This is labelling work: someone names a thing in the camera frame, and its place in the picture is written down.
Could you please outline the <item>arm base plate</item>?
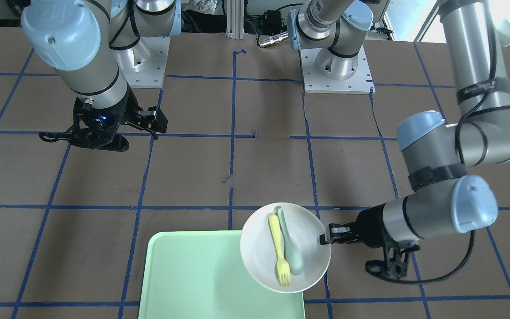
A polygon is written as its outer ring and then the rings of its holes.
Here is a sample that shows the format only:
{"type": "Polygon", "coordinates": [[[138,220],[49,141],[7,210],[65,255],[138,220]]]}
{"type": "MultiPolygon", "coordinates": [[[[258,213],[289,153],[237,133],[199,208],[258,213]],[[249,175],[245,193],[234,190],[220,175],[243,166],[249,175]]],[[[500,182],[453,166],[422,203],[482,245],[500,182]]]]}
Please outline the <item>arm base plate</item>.
{"type": "Polygon", "coordinates": [[[333,55],[327,48],[302,49],[300,66],[307,93],[376,93],[364,47],[350,58],[333,55]]]}
{"type": "Polygon", "coordinates": [[[133,48],[113,51],[131,88],[161,89],[171,38],[140,38],[133,48]]]}

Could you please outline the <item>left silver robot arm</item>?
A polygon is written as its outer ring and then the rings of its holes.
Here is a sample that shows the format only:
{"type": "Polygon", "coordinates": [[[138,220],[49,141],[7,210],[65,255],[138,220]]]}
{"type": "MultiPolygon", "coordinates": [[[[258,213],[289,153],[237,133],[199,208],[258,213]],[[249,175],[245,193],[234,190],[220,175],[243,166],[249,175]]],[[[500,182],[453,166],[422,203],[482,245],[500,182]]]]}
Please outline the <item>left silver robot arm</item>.
{"type": "Polygon", "coordinates": [[[466,233],[498,214],[486,180],[469,167],[510,162],[510,80],[487,0],[440,0],[438,14],[451,55],[457,124],[425,111],[397,129],[413,194],[363,210],[354,222],[330,224],[320,243],[371,248],[466,233]]]}

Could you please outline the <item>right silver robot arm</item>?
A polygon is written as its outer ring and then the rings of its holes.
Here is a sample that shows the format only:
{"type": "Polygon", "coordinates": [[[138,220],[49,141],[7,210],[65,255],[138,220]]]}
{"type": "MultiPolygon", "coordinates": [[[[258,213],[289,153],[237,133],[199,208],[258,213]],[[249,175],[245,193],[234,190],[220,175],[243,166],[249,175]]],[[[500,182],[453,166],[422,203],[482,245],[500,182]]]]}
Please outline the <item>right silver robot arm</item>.
{"type": "Polygon", "coordinates": [[[110,141],[120,125],[166,132],[158,107],[139,107],[132,85],[156,87],[162,56],[146,39],[182,31],[179,0],[29,0],[22,29],[40,58],[76,95],[65,140],[110,141]]]}

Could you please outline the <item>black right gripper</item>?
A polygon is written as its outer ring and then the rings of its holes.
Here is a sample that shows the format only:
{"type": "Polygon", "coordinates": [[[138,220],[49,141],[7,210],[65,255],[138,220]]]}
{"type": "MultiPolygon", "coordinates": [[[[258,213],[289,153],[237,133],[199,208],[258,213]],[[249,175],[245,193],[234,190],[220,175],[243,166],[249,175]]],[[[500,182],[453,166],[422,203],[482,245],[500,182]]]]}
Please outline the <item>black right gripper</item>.
{"type": "Polygon", "coordinates": [[[167,132],[168,119],[159,107],[143,110],[139,107],[131,87],[126,87],[125,94],[116,103],[112,103],[110,91],[94,95],[77,97],[73,106],[73,127],[80,128],[98,125],[98,129],[118,129],[127,125],[142,129],[151,134],[153,139],[167,132]]]}

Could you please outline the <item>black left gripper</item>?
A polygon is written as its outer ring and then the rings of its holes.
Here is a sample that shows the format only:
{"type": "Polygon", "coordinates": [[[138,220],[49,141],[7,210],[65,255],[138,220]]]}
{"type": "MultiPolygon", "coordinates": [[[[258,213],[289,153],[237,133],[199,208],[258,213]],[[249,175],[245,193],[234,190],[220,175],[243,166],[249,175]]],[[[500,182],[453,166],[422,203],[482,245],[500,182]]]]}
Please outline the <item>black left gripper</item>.
{"type": "Polygon", "coordinates": [[[384,206],[374,206],[358,213],[354,222],[346,224],[330,223],[330,236],[321,234],[320,245],[352,244],[362,242],[369,248],[382,248],[385,245],[385,226],[383,222],[384,206]]]}

